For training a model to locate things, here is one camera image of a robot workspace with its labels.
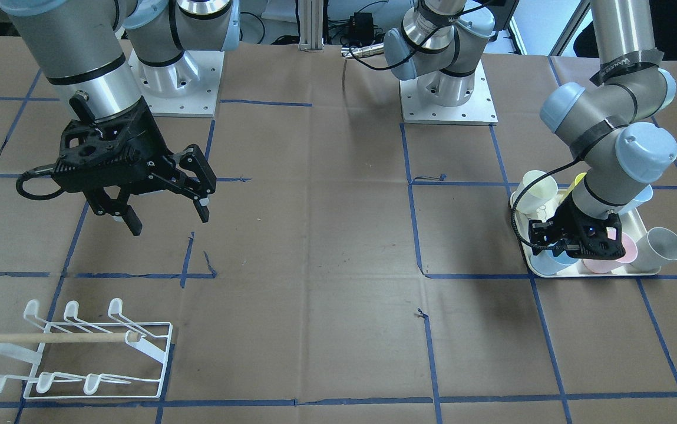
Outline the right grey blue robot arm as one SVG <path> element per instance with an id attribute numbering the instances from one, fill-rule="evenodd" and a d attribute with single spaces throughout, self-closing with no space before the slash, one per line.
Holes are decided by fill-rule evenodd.
<path id="1" fill-rule="evenodd" d="M 191 51 L 233 50 L 236 1 L 0 1 L 42 73 L 74 115 L 53 164 L 23 172 L 19 195 L 82 193 L 96 215 L 143 228 L 131 196 L 172 191 L 209 220 L 216 176 L 196 144 L 167 147 L 141 87 L 176 97 L 203 80 Z"/>

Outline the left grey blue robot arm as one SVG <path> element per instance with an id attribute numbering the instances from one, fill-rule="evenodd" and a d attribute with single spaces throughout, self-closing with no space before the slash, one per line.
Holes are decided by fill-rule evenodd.
<path id="1" fill-rule="evenodd" d="M 647 118 L 672 102 L 674 78 L 659 64 L 647 1 L 592 1 L 600 68 L 595 89 L 559 86 L 544 102 L 540 118 L 588 171 L 545 221 L 530 220 L 527 237 L 516 215 L 511 228 L 521 244 L 574 259 L 616 260 L 625 248 L 619 210 L 626 207 L 675 161 L 677 143 Z M 476 65 L 494 32 L 485 5 L 464 1 L 417 1 L 402 24 L 384 35 L 387 68 L 398 80 L 474 81 Z"/>

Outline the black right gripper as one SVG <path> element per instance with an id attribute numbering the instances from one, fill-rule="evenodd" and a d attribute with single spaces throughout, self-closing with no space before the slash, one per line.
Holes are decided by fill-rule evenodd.
<path id="1" fill-rule="evenodd" d="M 152 173 L 172 179 L 177 164 L 194 174 L 191 177 L 179 171 L 176 182 L 182 195 L 193 200 L 201 221 L 209 222 L 209 196 L 215 193 L 216 175 L 196 144 L 172 156 L 144 98 L 101 122 L 84 97 L 72 97 L 69 105 L 78 118 L 61 134 L 59 157 L 52 171 L 52 179 L 64 191 L 84 191 L 94 214 L 120 218 L 139 236 L 143 225 L 128 204 L 131 191 L 123 186 L 147 180 Z M 107 186 L 121 186 L 117 198 L 110 198 L 104 190 Z"/>

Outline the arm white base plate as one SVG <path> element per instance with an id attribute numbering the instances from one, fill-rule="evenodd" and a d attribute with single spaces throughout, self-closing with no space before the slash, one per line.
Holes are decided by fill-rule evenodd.
<path id="1" fill-rule="evenodd" d="M 214 118 L 224 56 L 186 51 L 176 64 L 150 67 L 133 52 L 128 64 L 155 117 Z"/>
<path id="2" fill-rule="evenodd" d="M 400 81 L 405 123 L 489 125 L 497 111 L 482 62 L 471 75 L 457 78 L 441 71 Z"/>

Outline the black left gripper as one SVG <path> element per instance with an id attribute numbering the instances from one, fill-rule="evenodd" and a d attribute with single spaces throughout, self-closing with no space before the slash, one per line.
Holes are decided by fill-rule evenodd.
<path id="1" fill-rule="evenodd" d="M 546 222 L 529 221 L 529 242 L 532 252 L 565 251 L 578 259 L 616 260 L 625 255 L 621 241 L 622 226 L 618 214 L 597 219 L 582 212 L 572 197 L 559 204 L 554 216 Z"/>

